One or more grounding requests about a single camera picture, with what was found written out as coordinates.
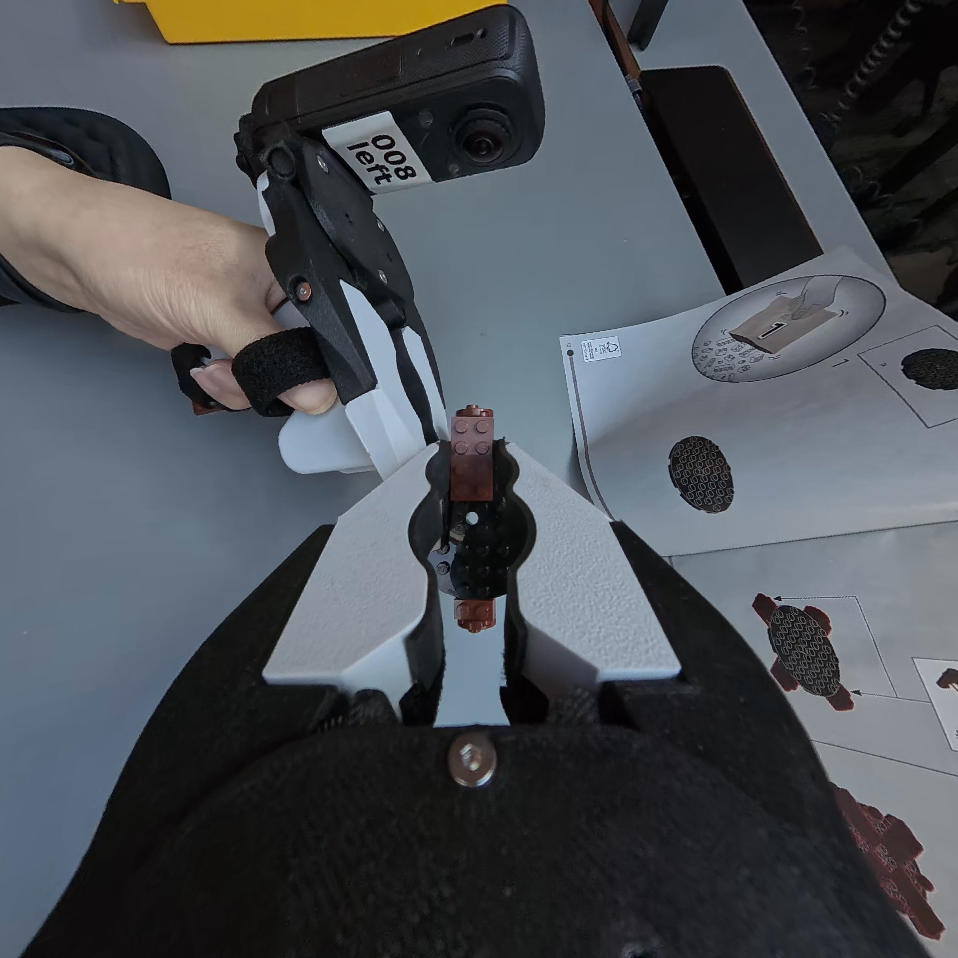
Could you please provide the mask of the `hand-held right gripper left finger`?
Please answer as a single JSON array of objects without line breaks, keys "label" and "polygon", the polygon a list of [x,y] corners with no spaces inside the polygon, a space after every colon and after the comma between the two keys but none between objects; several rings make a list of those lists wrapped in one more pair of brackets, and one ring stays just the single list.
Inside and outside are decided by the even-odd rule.
[{"label": "hand-held right gripper left finger", "polygon": [[405,725],[434,725],[444,616],[429,556],[449,538],[450,443],[426,448],[333,527],[265,667],[270,685],[382,691]]}]

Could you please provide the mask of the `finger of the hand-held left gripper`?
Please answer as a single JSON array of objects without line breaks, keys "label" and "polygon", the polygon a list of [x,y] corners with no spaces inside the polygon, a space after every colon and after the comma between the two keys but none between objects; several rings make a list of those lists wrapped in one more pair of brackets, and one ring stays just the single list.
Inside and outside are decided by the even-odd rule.
[{"label": "finger of the hand-held left gripper", "polygon": [[413,461],[434,439],[421,416],[426,398],[403,344],[403,329],[393,334],[359,289],[341,282],[376,386],[346,404],[346,417],[382,479]]},{"label": "finger of the hand-held left gripper", "polygon": [[444,440],[444,396],[441,383],[436,377],[434,365],[428,344],[416,329],[406,326],[403,329],[403,344],[415,368],[415,378],[419,383],[419,391],[426,398],[426,412],[421,416],[428,435],[434,437],[429,442]]}]

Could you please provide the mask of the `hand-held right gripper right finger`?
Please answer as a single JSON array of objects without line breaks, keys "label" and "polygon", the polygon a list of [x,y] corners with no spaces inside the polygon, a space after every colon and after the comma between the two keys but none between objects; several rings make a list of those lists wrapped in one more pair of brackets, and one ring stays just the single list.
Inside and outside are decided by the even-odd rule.
[{"label": "hand-held right gripper right finger", "polygon": [[507,575],[509,722],[545,722],[576,689],[677,678],[680,660],[607,513],[512,442],[498,443],[498,479],[524,528]]}]

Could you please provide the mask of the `brown rectangular brick plate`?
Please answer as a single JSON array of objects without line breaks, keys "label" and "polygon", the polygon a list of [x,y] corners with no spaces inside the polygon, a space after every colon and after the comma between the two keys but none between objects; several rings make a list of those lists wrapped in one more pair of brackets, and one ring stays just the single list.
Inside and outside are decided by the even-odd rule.
[{"label": "brown rectangular brick plate", "polygon": [[452,417],[450,500],[494,500],[494,412],[475,403]]}]

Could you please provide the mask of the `black round plate brick assembly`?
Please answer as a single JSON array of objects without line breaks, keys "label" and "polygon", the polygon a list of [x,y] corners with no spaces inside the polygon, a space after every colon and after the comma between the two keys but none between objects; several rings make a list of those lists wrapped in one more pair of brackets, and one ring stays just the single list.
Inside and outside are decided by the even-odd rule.
[{"label": "black round plate brick assembly", "polygon": [[524,530],[506,497],[449,505],[447,531],[429,561],[439,590],[452,597],[460,629],[480,634],[498,624],[498,598],[507,593],[509,569],[521,553]]}]

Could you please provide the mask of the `person's left forearm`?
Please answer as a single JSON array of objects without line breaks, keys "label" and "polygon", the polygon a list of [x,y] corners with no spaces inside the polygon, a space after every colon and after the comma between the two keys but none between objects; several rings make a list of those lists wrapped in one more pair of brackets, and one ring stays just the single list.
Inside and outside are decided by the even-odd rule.
[{"label": "person's left forearm", "polygon": [[2,259],[20,287],[69,310],[84,305],[71,267],[71,222],[89,186],[37,152],[2,147]]}]

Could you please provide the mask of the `person's left hand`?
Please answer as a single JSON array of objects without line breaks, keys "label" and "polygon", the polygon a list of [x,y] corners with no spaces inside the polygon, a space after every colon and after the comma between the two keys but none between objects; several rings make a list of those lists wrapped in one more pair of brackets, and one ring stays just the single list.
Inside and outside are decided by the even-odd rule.
[{"label": "person's left hand", "polygon": [[266,258],[268,233],[219,214],[79,178],[66,196],[64,303],[162,349],[216,347],[193,380],[232,411],[252,403],[232,370],[245,347],[281,333],[288,297]]}]

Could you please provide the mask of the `yellow box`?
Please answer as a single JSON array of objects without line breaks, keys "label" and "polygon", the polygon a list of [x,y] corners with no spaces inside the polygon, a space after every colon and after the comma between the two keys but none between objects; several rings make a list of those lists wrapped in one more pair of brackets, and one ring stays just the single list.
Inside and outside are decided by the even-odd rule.
[{"label": "yellow box", "polygon": [[382,39],[493,2],[143,2],[172,44]]}]

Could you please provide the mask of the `white instruction booklet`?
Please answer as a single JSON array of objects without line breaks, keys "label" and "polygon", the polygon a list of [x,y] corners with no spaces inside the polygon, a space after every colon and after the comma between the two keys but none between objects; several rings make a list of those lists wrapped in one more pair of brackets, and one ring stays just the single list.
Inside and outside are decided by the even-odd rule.
[{"label": "white instruction booklet", "polygon": [[840,250],[561,351],[595,505],[750,642],[897,913],[957,957],[957,307]]}]

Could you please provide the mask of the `black quilted pad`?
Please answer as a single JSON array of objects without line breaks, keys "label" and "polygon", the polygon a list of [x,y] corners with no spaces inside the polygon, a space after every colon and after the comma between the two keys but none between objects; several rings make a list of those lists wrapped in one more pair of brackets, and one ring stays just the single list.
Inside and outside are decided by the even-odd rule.
[{"label": "black quilted pad", "polygon": [[172,197],[156,150],[107,114],[64,106],[4,108],[2,147],[25,149],[81,175]]}]

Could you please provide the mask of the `brown wooden stick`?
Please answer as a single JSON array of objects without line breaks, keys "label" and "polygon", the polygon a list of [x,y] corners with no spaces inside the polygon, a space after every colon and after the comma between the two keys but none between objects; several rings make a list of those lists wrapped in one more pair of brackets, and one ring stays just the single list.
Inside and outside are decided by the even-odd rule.
[{"label": "brown wooden stick", "polygon": [[610,2],[591,2],[591,7],[597,17],[597,21],[602,28],[605,41],[612,49],[612,54],[626,78],[630,93],[633,95],[635,101],[641,106],[643,105],[643,70],[636,56],[631,49],[628,41],[628,34],[623,31],[613,7]]}]

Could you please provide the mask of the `dark brown board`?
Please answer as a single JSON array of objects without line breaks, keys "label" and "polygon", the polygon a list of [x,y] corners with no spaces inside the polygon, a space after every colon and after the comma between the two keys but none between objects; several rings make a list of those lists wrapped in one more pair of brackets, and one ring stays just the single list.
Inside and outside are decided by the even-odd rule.
[{"label": "dark brown board", "polygon": [[636,101],[726,294],[824,248],[731,72],[652,69]]}]

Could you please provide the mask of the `black post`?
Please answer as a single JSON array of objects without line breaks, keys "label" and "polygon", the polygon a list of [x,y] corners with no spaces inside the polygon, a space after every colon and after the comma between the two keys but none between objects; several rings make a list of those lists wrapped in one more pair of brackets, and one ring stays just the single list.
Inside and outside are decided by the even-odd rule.
[{"label": "black post", "polygon": [[635,13],[630,26],[628,39],[633,46],[646,51],[654,39],[654,34],[661,25],[667,0],[643,0]]}]

